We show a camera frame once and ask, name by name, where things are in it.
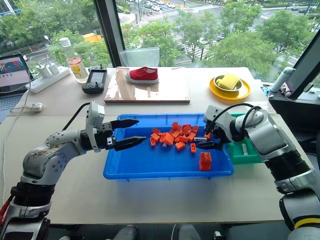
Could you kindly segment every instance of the blue plastic tray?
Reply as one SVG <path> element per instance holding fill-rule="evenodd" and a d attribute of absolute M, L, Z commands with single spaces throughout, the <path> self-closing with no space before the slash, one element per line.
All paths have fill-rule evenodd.
<path fill-rule="evenodd" d="M 119 128 L 114 135 L 117 141 L 132 136 L 145 136 L 141 144 L 122 151 L 109 151 L 106 158 L 103 175 L 106 179 L 156 179 L 156 178 L 211 178 L 229 176 L 234 173 L 232 161 L 227 154 L 227 148 L 219 150 L 203 150 L 197 148 L 191 153 L 190 144 L 177 151 L 174 145 L 162 147 L 150 145 L 152 128 L 169 132 L 173 122 L 200 126 L 197 137 L 204 136 L 203 113 L 190 114 L 128 114 L 120 115 L 117 119 L 133 118 L 139 122 L 128 128 Z M 211 171 L 199 171 L 199 158 L 201 152 L 210 152 L 212 163 Z"/>

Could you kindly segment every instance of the laptop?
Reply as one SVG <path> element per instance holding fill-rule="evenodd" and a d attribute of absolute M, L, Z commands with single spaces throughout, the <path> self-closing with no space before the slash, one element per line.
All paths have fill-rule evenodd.
<path fill-rule="evenodd" d="M 28 71 L 21 54 L 0 57 L 0 123 L 27 91 L 26 87 L 22 86 L 29 82 Z"/>

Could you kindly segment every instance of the bottle cap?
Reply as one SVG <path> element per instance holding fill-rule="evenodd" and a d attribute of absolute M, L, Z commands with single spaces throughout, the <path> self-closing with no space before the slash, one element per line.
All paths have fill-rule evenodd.
<path fill-rule="evenodd" d="M 70 39 L 68 37 L 62 37 L 59 39 L 59 42 L 62 47 L 69 47 L 71 46 Z"/>

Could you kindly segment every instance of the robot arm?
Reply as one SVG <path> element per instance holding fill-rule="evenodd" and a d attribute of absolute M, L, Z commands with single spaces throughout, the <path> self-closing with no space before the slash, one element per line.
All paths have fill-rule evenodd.
<path fill-rule="evenodd" d="M 25 156 L 20 182 L 12 187 L 11 197 L 0 211 L 1 240 L 46 239 L 50 220 L 45 216 L 50 210 L 55 185 L 71 159 L 89 150 L 120 151 L 145 140 L 145 137 L 133 136 L 116 141 L 115 129 L 127 128 L 139 121 L 128 118 L 103 123 L 104 117 L 104 108 L 92 102 L 87 111 L 85 130 L 53 133 L 45 140 L 45 145 Z"/>
<path fill-rule="evenodd" d="M 279 206 L 287 226 L 291 230 L 307 226 L 319 228 L 320 176 L 301 158 L 292 141 L 266 110 L 256 107 L 246 115 L 233 117 L 210 105 L 204 122 L 205 130 L 212 132 L 220 142 L 201 142 L 198 148 L 221 149 L 224 143 L 249 138 L 271 170 L 276 189 L 284 194 Z"/>

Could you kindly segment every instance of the white shoe sole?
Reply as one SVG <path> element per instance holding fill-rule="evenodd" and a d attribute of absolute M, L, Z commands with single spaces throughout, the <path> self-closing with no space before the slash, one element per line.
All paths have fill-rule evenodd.
<path fill-rule="evenodd" d="M 129 72 L 125 74 L 125 78 L 133 84 L 156 84 L 159 82 L 159 78 L 157 78 L 156 80 L 134 80 L 130 77 Z"/>

